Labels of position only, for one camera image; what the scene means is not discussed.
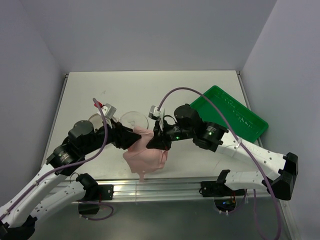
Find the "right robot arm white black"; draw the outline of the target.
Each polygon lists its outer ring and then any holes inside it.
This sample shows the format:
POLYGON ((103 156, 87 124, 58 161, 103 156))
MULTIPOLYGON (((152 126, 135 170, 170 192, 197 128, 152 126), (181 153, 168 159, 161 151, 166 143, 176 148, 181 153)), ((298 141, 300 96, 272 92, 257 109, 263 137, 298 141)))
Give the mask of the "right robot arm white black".
POLYGON ((245 190, 266 190, 276 199, 292 198, 298 176, 298 156, 292 152, 275 153, 255 145, 239 136, 233 136, 226 127, 203 121, 189 104, 174 111, 175 124, 165 120, 163 109, 152 106, 149 118, 155 121, 153 138, 148 149, 168 151, 172 142, 191 139, 201 149, 229 156, 243 163, 257 164, 256 171, 231 171, 224 169, 216 180, 201 182, 203 197, 243 196, 245 190))

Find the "pink bra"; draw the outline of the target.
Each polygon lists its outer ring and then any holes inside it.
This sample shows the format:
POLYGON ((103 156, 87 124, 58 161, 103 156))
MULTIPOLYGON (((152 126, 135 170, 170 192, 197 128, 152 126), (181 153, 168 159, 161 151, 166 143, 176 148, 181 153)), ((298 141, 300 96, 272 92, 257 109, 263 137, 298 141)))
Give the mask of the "pink bra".
POLYGON ((133 129, 133 132, 141 135, 141 139, 130 146, 122 156, 131 172, 133 174, 137 173, 139 181, 143 182, 145 174, 164 168, 169 151, 147 148, 147 144, 154 137, 152 130, 137 126, 133 129))

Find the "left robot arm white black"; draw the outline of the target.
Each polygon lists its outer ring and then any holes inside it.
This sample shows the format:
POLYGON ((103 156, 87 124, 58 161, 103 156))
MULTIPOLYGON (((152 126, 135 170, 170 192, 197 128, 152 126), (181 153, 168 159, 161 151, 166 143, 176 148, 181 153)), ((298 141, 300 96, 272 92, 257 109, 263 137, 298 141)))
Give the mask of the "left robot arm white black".
POLYGON ((108 144, 126 150, 141 139, 132 129, 114 122, 98 130, 88 120, 77 122, 68 132, 62 145, 47 158, 36 176, 7 204, 0 208, 0 238, 27 240, 36 226, 55 212, 77 200, 91 200, 98 196, 98 184, 87 173, 54 195, 48 194, 87 162, 86 155, 102 152, 108 144))

